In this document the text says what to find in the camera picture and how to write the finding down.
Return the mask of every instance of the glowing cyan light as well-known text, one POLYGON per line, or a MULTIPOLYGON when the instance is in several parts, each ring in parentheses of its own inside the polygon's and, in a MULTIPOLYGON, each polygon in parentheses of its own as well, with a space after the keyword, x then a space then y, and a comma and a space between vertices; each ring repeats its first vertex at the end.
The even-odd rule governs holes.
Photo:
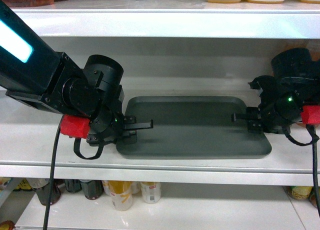
POLYGON ((28 62, 33 47, 16 34, 10 27, 0 20, 0 46, 19 59, 28 62))

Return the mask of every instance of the white shelf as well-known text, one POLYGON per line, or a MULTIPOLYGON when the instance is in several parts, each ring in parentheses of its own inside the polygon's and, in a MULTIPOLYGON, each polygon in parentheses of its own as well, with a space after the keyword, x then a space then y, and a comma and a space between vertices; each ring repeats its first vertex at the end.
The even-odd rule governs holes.
MULTIPOLYGON (((87 200, 82 192, 63 193, 50 208, 49 229, 316 229, 304 228, 279 186, 163 183, 161 188, 158 203, 144 203, 137 194, 127 211, 114 210, 106 194, 87 200)), ((16 223, 16 229, 41 229, 44 212, 45 207, 35 195, 16 223)))
POLYGON ((320 38, 319 5, 299 0, 69 0, 14 11, 42 37, 320 38))
MULTIPOLYGON (((151 91, 127 92, 131 95, 126 96, 126 101, 141 93, 142 95, 151 93, 151 91)), ((256 106, 256 104, 252 105, 252 99, 257 99, 257 97, 252 97, 248 92, 243 95, 239 91, 229 92, 229 94, 243 99, 248 106, 256 106)), ((6 116, 0 119, 0 173, 8 177, 48 178, 55 132, 61 116, 34 110, 3 96, 3 92, 0 102, 2 106, 0 114, 6 116), (7 111, 7 106, 10 106, 11 112, 7 111)), ((292 129, 292 135, 302 142, 309 140, 307 131, 299 126, 292 129)), ((110 144, 104 147, 99 159, 83 160, 73 153, 74 140, 61 135, 56 157, 55 177, 174 183, 312 186, 311 148, 295 146, 283 135, 267 134, 266 136, 272 145, 272 151, 261 159, 126 159, 117 152, 113 144, 110 144)), ((85 156, 92 156, 96 150, 83 141, 81 151, 85 156)))

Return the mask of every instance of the white shelving unit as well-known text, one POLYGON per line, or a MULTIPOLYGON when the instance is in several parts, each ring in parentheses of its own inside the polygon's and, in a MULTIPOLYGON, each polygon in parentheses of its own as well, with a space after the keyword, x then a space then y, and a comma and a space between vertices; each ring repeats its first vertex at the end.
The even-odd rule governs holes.
MULTIPOLYGON (((298 0, 283 4, 70 0, 14 11, 55 51, 66 52, 80 67, 92 54, 118 61, 124 68, 123 110, 132 97, 149 95, 234 96, 248 106, 257 106, 259 98, 247 83, 271 73, 270 60, 282 51, 284 40, 320 39, 319 5, 298 0)), ((0 103, 1 175, 47 178, 60 116, 26 107, 5 97, 4 91, 0 91, 0 103)), ((292 128, 292 134, 302 142, 309 140, 299 126, 292 128)), ((297 147, 282 135, 266 136, 272 151, 261 159, 132 160, 108 145, 93 161, 75 156, 73 140, 61 136, 55 178, 172 184, 165 184, 168 187, 163 189, 163 202, 146 206, 136 200, 129 211, 122 213, 105 205, 106 196, 89 204, 81 194, 64 194, 51 209, 49 225, 54 229, 140 230, 167 221, 160 229, 316 229, 318 221, 310 222, 304 213, 306 208, 290 202, 279 187, 312 185, 311 149, 297 147), (179 191, 180 187, 187 189, 186 193, 179 191), (191 194, 202 187, 207 190, 198 198, 191 194), (227 193, 237 187, 242 189, 238 198, 227 193), (249 197, 246 191, 261 194, 249 197), (107 224, 100 218, 96 225, 89 226, 87 222, 68 221, 73 218, 70 211, 75 204, 92 209, 88 211, 92 219, 94 209, 96 214, 105 211, 114 216, 112 222, 107 224), (188 207, 182 209, 179 204, 188 207), (167 210, 171 210, 171 218, 164 214, 167 210), (246 216, 258 218, 244 219, 243 210, 246 216), (148 222, 135 220, 136 213, 148 222), (191 214, 196 216, 194 225, 190 224, 191 214)), ((84 141, 81 148, 85 156, 95 151, 84 141)), ((18 229, 39 229, 43 214, 34 197, 18 221, 18 229)))

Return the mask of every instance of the dark gray plastic tray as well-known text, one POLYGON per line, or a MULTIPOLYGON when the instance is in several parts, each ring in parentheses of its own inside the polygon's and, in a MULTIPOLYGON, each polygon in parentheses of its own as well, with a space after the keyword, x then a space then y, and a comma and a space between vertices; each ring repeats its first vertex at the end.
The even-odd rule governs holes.
POLYGON ((246 121, 231 122, 246 104, 229 96, 139 96, 130 99, 125 115, 138 123, 137 143, 119 139, 118 152, 128 159, 256 159, 271 152, 264 134, 250 133, 246 121))

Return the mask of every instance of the red bracket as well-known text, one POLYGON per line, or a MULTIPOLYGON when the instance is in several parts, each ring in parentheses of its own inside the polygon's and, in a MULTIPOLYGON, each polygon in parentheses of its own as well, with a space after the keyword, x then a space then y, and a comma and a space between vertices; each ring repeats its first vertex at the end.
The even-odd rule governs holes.
POLYGON ((320 105, 306 105, 303 106, 301 113, 302 123, 315 125, 320 124, 320 105))
POLYGON ((72 138, 86 139, 90 130, 89 122, 84 117, 64 115, 60 132, 72 138))

